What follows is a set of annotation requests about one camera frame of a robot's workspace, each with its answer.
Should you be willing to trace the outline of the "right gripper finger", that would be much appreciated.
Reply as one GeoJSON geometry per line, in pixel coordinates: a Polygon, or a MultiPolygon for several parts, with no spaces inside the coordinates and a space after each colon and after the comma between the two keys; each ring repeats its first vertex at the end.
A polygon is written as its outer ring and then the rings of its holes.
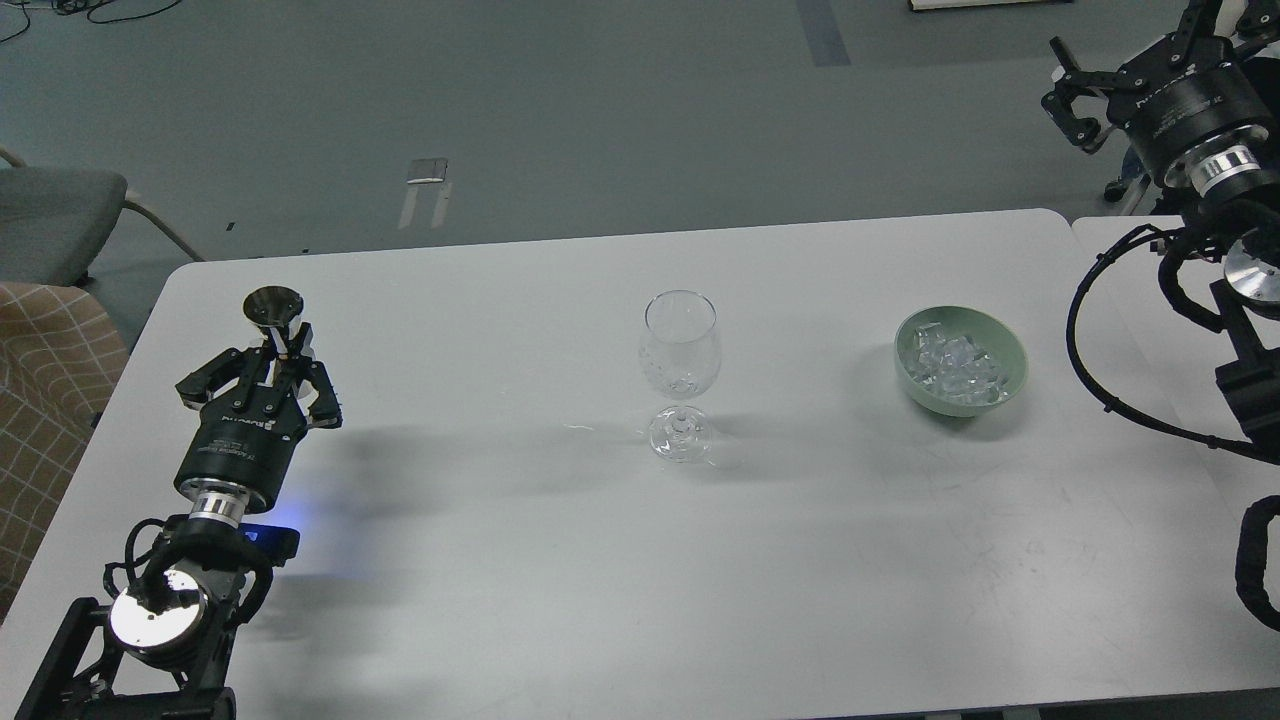
{"type": "Polygon", "coordinates": [[[1114,131],[1114,124],[1108,122],[1103,126],[1097,117],[1078,115],[1074,110],[1075,101],[1080,97],[1108,101],[1114,94],[1137,94],[1140,91],[1140,77],[1128,70],[1083,70],[1059,36],[1050,38],[1050,50],[1061,73],[1053,79],[1053,87],[1042,96],[1041,108],[1073,147],[1083,152],[1097,152],[1114,131]]]}
{"type": "Polygon", "coordinates": [[[1231,37],[1245,1],[1189,1],[1174,31],[1130,60],[1132,76],[1171,76],[1233,58],[1231,37]]]}

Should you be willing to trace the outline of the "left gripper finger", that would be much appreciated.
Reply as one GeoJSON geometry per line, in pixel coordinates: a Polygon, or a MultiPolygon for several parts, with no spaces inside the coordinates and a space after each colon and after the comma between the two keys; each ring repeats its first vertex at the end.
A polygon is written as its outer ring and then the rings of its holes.
{"type": "Polygon", "coordinates": [[[275,387],[262,384],[276,360],[266,345],[228,348],[175,384],[183,405],[201,409],[218,398],[232,409],[266,409],[276,401],[275,387]]]}
{"type": "Polygon", "coordinates": [[[343,424],[340,402],[325,365],[315,357],[314,329],[301,322],[294,331],[271,327],[275,352],[271,375],[270,418],[283,429],[337,429],[343,424]]]}

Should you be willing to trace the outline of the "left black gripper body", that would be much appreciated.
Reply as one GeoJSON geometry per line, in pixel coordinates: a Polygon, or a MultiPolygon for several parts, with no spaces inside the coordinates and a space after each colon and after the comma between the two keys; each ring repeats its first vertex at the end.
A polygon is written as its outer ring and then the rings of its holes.
{"type": "Polygon", "coordinates": [[[193,500],[201,484],[237,486],[250,497],[247,512],[273,510],[307,432],[296,392],[257,386],[243,400],[228,392],[205,404],[198,418],[173,482],[177,492],[193,500]]]}

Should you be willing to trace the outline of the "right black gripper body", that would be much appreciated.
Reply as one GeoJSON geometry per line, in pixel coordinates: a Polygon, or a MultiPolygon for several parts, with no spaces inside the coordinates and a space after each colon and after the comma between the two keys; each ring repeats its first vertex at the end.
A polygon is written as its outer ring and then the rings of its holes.
{"type": "Polygon", "coordinates": [[[1210,51],[1171,68],[1156,51],[1121,65],[1120,127],[1149,179],[1199,196],[1268,183],[1265,145],[1276,120],[1240,67],[1210,51]]]}

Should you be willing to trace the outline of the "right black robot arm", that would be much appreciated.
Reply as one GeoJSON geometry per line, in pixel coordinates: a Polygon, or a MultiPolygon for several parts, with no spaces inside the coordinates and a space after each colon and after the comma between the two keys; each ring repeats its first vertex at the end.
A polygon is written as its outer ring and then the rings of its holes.
{"type": "Polygon", "coordinates": [[[1188,3],[1174,31],[1115,70],[1085,70],[1062,38],[1050,40],[1060,73],[1041,105],[1065,138],[1092,154],[1120,129],[1143,165],[1142,179],[1187,196],[1179,229],[1138,225],[1094,260],[1071,297],[1065,342],[1076,378],[1106,413],[1274,465],[1279,356],[1254,319],[1277,319],[1277,118],[1245,61],[1277,42],[1277,4],[1248,1],[1228,36],[1216,32],[1221,10],[1221,1],[1188,3]],[[1157,282],[1169,306],[1229,338],[1235,357],[1216,369],[1215,383],[1244,439],[1156,419],[1111,393],[1085,366],[1076,340],[1085,296],[1143,243],[1161,258],[1157,282]]]}

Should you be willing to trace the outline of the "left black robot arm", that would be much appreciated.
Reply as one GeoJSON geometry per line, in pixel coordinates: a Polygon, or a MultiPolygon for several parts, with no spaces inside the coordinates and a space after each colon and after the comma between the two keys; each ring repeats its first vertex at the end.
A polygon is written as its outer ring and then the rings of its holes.
{"type": "Polygon", "coordinates": [[[110,562],[105,603],[73,601],[19,719],[233,719],[237,632],[262,607],[300,533],[253,524],[275,507],[312,429],[342,424],[311,325],[261,313],[262,341],[228,348],[177,386],[198,428],[175,474],[189,511],[138,521],[110,562]]]}

